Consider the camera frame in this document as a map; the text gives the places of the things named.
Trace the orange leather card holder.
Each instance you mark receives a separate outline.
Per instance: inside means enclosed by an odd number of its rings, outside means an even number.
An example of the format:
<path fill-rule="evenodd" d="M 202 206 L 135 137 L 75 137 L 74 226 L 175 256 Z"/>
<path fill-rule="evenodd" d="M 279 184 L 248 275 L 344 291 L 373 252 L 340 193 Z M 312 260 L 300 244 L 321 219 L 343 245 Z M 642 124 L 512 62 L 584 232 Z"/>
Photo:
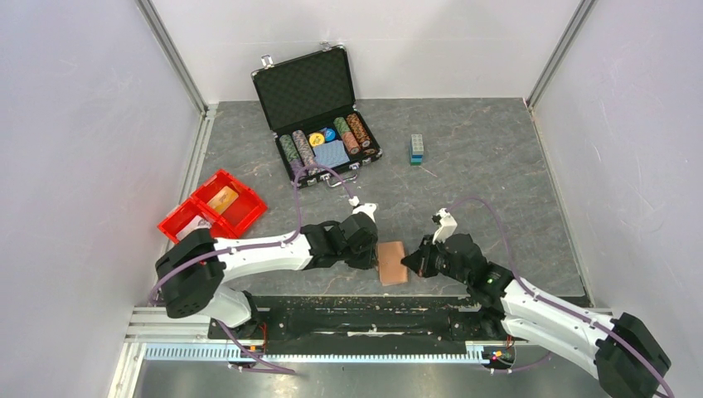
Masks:
<path fill-rule="evenodd" d="M 377 245 L 378 274 L 383 286 L 405 284 L 409 281 L 408 269 L 401 264 L 405 258 L 405 247 L 401 241 L 390 241 Z"/>

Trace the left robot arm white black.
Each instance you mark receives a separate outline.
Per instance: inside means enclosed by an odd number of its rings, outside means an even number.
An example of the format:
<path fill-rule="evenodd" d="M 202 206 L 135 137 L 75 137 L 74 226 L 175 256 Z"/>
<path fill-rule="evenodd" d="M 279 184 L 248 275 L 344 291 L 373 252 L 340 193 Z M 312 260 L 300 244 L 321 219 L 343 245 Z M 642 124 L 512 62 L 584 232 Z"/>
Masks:
<path fill-rule="evenodd" d="M 203 314 L 239 337 L 252 337 L 260 315 L 243 291 L 227 282 L 272 271 L 326 269 L 344 262 L 354 269 L 376 263 L 376 205 L 353 209 L 344 221 L 306 225 L 288 234 L 254 239 L 215 238 L 204 228 L 189 233 L 155 264 L 162 305 L 171 319 Z"/>

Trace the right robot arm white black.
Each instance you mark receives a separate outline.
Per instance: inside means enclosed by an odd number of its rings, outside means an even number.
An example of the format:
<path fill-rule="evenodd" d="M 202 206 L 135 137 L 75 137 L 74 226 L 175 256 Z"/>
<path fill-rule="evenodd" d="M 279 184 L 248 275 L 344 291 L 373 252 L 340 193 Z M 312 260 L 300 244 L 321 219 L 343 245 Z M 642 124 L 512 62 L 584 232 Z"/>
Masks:
<path fill-rule="evenodd" d="M 611 397 L 671 397 L 664 377 L 671 360 L 644 322 L 580 308 L 538 289 L 488 260 L 468 234 L 443 242 L 427 235 L 401 261 L 418 276 L 444 275 L 466 286 L 480 305 L 478 325 L 543 347 L 589 373 Z"/>

